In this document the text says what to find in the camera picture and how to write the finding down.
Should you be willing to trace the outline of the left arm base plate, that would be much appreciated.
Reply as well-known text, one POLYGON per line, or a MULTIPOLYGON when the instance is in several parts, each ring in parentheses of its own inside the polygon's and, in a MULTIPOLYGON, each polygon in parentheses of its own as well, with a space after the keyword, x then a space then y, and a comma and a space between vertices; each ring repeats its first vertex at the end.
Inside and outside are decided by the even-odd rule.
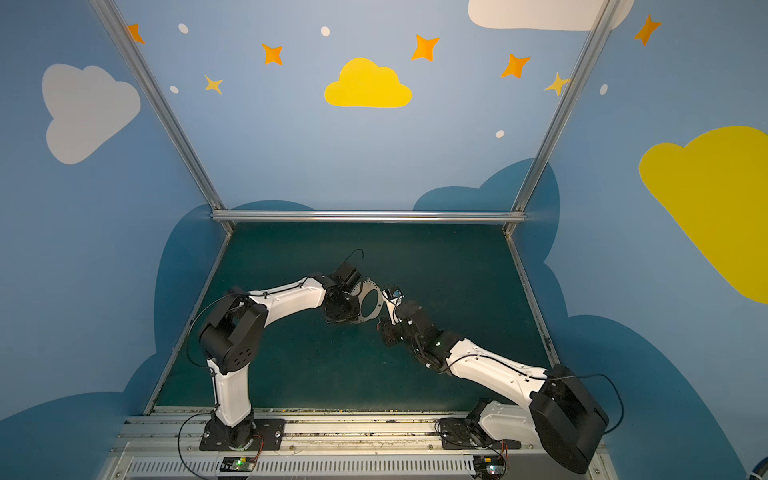
POLYGON ((237 425, 225 425, 214 415, 205 425, 200 451, 277 451, 285 429, 283 419, 246 417, 237 425))

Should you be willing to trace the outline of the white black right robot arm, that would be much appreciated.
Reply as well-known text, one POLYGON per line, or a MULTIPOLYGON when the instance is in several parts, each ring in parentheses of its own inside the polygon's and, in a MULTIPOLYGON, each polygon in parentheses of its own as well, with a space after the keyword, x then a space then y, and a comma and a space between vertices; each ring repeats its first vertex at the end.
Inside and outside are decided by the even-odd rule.
POLYGON ((470 339, 438 328, 415 301, 385 300, 378 330, 387 346, 405 345, 427 369, 472 381, 514 403, 480 403, 469 420, 495 442, 532 441, 567 470, 584 474, 609 417, 567 367, 549 369, 515 362, 470 339))

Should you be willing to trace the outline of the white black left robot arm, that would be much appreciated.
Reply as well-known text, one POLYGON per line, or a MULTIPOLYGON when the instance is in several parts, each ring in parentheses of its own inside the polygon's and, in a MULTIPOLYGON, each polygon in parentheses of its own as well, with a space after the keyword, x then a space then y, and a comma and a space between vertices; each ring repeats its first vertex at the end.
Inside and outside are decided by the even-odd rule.
POLYGON ((201 451, 277 451, 286 421, 257 419, 249 397, 249 366, 265 329, 290 315, 319 309, 332 324, 359 324, 380 312, 363 313, 374 283, 344 262, 332 274, 315 274, 272 289, 232 288, 206 317, 198 342, 212 377, 214 407, 204 427, 201 451))

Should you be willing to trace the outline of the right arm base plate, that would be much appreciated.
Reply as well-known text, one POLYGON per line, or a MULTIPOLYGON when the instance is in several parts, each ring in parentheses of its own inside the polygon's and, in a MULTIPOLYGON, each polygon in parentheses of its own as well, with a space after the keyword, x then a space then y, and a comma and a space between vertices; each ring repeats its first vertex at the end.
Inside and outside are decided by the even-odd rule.
POLYGON ((522 444, 516 440, 494 440, 479 424, 470 419, 446 417, 434 424, 442 448, 446 450, 495 449, 500 451, 519 450, 522 444))

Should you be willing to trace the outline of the grey oval keyring plate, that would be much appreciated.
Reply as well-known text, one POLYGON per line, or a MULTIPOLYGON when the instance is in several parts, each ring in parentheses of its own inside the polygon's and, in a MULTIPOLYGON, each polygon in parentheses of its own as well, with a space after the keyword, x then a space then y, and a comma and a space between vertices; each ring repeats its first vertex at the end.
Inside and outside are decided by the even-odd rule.
POLYGON ((366 323, 376 319, 383 308, 383 295, 379 286, 370 278, 358 281, 350 292, 354 315, 352 324, 366 323))

